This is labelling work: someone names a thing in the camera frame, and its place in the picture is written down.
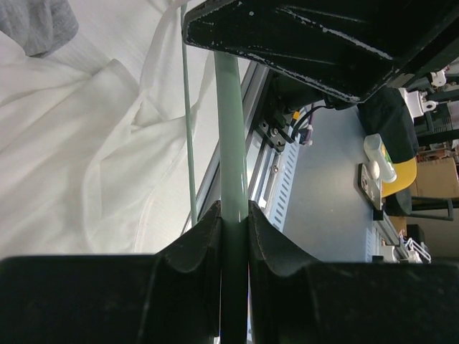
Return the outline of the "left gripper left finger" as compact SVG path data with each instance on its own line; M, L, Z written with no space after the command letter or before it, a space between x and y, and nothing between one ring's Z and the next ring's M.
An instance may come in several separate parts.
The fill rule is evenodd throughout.
M221 205L155 254L1 261L3 343L212 343Z

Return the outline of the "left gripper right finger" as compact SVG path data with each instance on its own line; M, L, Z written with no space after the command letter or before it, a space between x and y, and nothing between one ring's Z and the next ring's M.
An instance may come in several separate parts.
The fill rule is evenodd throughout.
M456 264L321 262L248 209L255 343L458 341Z

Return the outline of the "green plastic hanger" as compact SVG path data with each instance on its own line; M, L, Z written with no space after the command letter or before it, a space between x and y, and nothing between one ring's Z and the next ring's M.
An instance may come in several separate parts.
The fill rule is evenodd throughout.
M181 343L246 343L248 239L245 120L235 56L214 52L221 199L180 238L180 262L192 282L191 320Z

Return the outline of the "white tank top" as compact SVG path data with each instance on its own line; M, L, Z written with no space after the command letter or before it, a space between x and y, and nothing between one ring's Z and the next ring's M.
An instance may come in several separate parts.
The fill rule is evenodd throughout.
M189 215L217 144L211 53L183 48L180 1L68 1L45 57L1 32L1 255L155 252Z

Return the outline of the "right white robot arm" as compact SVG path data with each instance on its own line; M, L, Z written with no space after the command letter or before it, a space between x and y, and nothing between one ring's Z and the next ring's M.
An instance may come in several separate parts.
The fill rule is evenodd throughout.
M458 57L458 2L205 1L186 13L183 39L363 102Z

